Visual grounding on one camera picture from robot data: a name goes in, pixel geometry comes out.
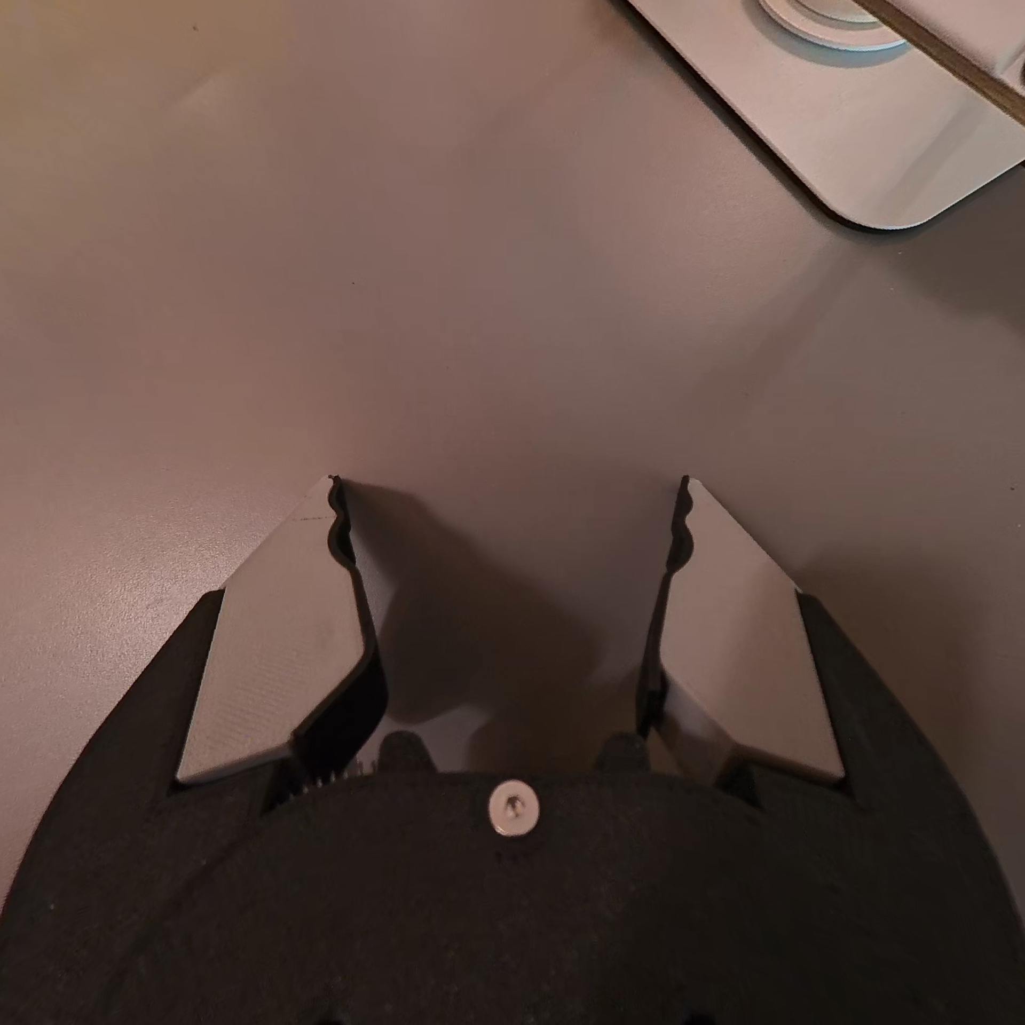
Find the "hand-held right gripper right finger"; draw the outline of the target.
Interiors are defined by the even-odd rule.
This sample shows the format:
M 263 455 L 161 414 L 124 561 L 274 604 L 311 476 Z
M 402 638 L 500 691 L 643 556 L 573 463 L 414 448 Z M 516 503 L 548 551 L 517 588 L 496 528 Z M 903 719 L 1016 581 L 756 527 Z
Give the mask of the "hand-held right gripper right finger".
M 637 733 L 656 733 L 703 784 L 747 763 L 838 784 L 845 768 L 799 597 L 712 493 L 684 477 L 638 670 Z

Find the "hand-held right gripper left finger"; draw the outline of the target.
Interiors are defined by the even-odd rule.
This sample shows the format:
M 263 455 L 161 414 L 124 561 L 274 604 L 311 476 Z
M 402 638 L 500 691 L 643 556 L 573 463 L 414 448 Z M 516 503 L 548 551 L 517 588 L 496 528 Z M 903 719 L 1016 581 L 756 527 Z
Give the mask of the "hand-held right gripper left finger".
M 318 480 L 225 580 L 175 779 L 272 762 L 339 776 L 387 708 L 340 477 Z

